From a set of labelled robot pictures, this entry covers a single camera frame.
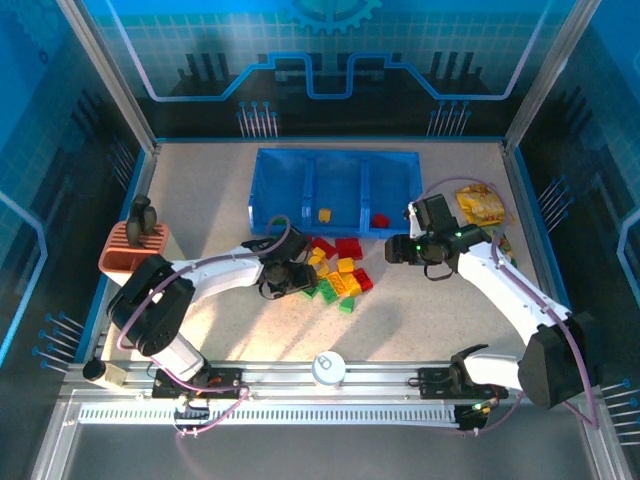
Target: white puck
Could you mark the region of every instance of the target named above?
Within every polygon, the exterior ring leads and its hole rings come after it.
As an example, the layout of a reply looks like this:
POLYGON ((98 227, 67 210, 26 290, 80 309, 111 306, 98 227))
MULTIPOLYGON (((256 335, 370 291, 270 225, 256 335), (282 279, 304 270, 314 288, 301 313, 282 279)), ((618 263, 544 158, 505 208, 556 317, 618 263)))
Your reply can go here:
POLYGON ((336 352, 322 352, 311 365, 311 373, 318 385, 337 387, 344 380, 347 366, 336 352))

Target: white cylinder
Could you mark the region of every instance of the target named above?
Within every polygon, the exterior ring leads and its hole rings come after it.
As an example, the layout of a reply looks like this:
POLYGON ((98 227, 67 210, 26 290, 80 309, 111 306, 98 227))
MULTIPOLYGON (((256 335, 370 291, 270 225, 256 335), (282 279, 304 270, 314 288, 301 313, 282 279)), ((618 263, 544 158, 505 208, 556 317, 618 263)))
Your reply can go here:
POLYGON ((176 338, 151 358, 160 368, 188 382, 204 365, 204 357, 182 335, 176 338))
POLYGON ((337 388, 347 373, 344 359, 336 352, 322 352, 311 364, 311 373, 316 385, 337 388))

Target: metal frame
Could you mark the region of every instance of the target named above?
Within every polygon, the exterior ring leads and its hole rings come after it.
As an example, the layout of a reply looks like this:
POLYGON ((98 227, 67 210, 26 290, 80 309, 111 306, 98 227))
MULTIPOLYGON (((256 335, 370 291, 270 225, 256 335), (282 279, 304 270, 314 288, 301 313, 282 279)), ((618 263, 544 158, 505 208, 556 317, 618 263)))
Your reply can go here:
POLYGON ((507 154, 513 153, 522 141, 556 79, 567 65, 569 56, 589 25, 600 1, 577 0, 571 9, 505 135, 507 154))
MULTIPOLYGON (((74 0, 57 2, 143 150, 152 155, 156 149, 153 132, 117 65, 96 35, 90 16, 74 0)), ((536 234, 538 228, 535 212, 531 211, 526 182, 519 174, 520 168, 514 152, 599 3, 600 0, 576 2, 506 135, 505 165, 523 224, 526 224, 529 248, 535 259, 537 274, 543 288, 546 287, 560 301, 566 300, 566 293, 556 289, 557 279, 553 268, 547 263, 553 261, 553 258, 548 257, 549 251, 545 248, 540 233, 536 234)), ((98 319, 103 318, 100 314, 103 308, 104 297, 99 304, 98 319)), ((97 321, 91 332, 91 345, 97 340, 100 323, 97 321)), ((453 401, 420 400, 417 390, 406 383, 418 368, 445 367, 448 363, 351 363, 347 365, 348 373, 343 385, 334 390, 323 389, 314 384, 309 363, 220 362, 216 365, 243 368, 244 379, 251 387, 252 393, 247 403, 237 410, 237 415, 227 419, 230 423, 368 423, 456 427, 450 413, 453 401)), ((124 362, 120 366, 128 373, 125 387, 120 391, 104 390, 89 384, 82 378, 81 366, 71 367, 65 376, 60 399, 50 419, 32 474, 33 479, 63 478, 67 462, 78 441, 77 433, 81 424, 173 423, 174 403, 150 399, 153 379, 147 375, 148 364, 124 362)), ((228 404, 228 400, 221 400, 211 402, 210 405, 215 413, 228 404)), ((584 396, 578 397, 575 404, 582 411, 587 410, 584 396)), ((631 479, 611 418, 599 392, 598 408, 601 429, 594 431, 585 426, 580 427, 591 450, 597 474, 604 480, 631 479)))
MULTIPOLYGON (((36 466, 34 480, 63 478, 73 452, 79 425, 146 424, 172 425, 175 403, 152 400, 150 393, 155 368, 147 375, 146 362, 120 362, 127 370, 122 390, 111 391, 87 383, 81 366, 67 373, 61 399, 51 417, 36 466)), ((244 369, 244 381, 251 395, 229 419, 231 424, 313 424, 313 425, 411 425, 456 428, 453 405, 471 401, 420 400, 407 379, 421 367, 442 368, 448 363, 348 363, 341 387, 326 389, 313 382, 309 363, 220 362, 220 367, 244 369)), ((611 418, 602 395, 596 391, 601 429, 580 424, 602 480, 631 480, 611 418)), ((222 412, 231 400, 211 401, 212 415, 222 412)), ((513 397, 504 403, 510 404, 513 397)), ((587 411, 584 395, 574 403, 587 411)))
POLYGON ((118 66, 95 34, 97 30, 91 16, 86 13, 84 6, 78 6, 82 2, 56 1, 140 146, 147 154, 153 154, 157 144, 155 135, 118 66))

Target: speckled tabletop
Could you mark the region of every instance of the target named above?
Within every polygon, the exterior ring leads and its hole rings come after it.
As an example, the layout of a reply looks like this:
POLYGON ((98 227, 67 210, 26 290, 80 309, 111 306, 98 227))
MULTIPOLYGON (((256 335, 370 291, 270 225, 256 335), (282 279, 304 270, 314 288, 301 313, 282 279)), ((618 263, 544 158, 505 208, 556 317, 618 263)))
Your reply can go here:
MULTIPOLYGON (((223 253, 252 238, 247 201, 256 152, 261 147, 338 148, 419 152, 423 184, 452 175, 494 183, 516 221, 507 228, 518 267, 535 282, 498 144, 442 142, 305 142, 168 144, 162 147, 149 196, 187 258, 223 253)), ((461 224, 451 182, 435 190, 447 198, 461 224)), ((352 314, 301 294, 267 301, 241 288, 192 305, 182 334, 210 360, 307 361, 335 350, 347 361, 446 360, 478 343, 508 343, 518 336, 504 316, 460 276, 430 282, 418 267, 389 265, 384 241, 362 240, 359 266, 375 287, 356 298, 352 314)), ((111 326, 103 358, 127 359, 114 347, 111 326)), ((131 357, 143 360, 137 353, 131 357)))

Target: lego brick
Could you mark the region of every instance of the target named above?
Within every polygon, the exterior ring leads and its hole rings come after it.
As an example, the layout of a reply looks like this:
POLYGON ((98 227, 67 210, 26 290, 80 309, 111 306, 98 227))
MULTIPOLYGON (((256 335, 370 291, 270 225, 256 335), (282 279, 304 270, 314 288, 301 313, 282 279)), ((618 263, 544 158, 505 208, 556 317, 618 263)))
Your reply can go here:
POLYGON ((356 269, 356 263, 353 261, 353 258, 341 258, 338 260, 336 266, 340 273, 350 273, 356 269))
POLYGON ((313 298, 318 293, 318 288, 311 288, 309 290, 302 290, 302 294, 307 298, 313 298))
POLYGON ((325 253, 324 250, 322 250, 320 247, 316 247, 313 250, 311 250, 311 254, 314 257, 320 257, 320 258, 324 258, 327 256, 327 254, 325 253))
POLYGON ((362 260, 362 248, 357 238, 337 238, 336 249, 338 250, 338 258, 362 260))
POLYGON ((316 271, 316 277, 324 278, 329 275, 329 265, 327 265, 324 258, 313 255, 309 259, 309 265, 313 266, 316 271))
POLYGON ((391 224, 391 220, 389 217, 382 215, 381 213, 377 213, 371 219, 371 226, 373 228, 389 228, 391 224))
POLYGON ((327 275, 327 280, 329 280, 329 283, 335 290, 336 294, 338 294, 338 296, 347 293, 347 289, 342 282, 342 277, 338 272, 333 272, 327 275))
POLYGON ((336 291, 333 289, 326 278, 323 278, 318 282, 318 291, 320 292, 320 295, 322 295, 322 298, 324 298, 324 301, 327 302, 327 304, 331 304, 338 299, 336 291))
POLYGON ((371 279, 369 278, 369 275, 367 275, 367 272, 365 272, 363 268, 354 270, 353 276, 356 278, 356 280, 362 287, 363 292, 366 292, 373 288, 373 282, 371 281, 371 279))
POLYGON ((362 293, 362 287, 352 273, 344 273, 340 276, 350 297, 356 297, 362 293))
POLYGON ((331 221, 331 210, 328 208, 318 210, 318 221, 320 223, 329 223, 331 221))
POLYGON ((322 238, 315 238, 312 243, 313 247, 321 248, 327 256, 327 260, 331 260, 333 256, 338 253, 338 250, 329 242, 322 238))
POLYGON ((347 297, 340 302, 340 311, 345 313, 353 312, 355 307, 355 299, 353 297, 347 297))

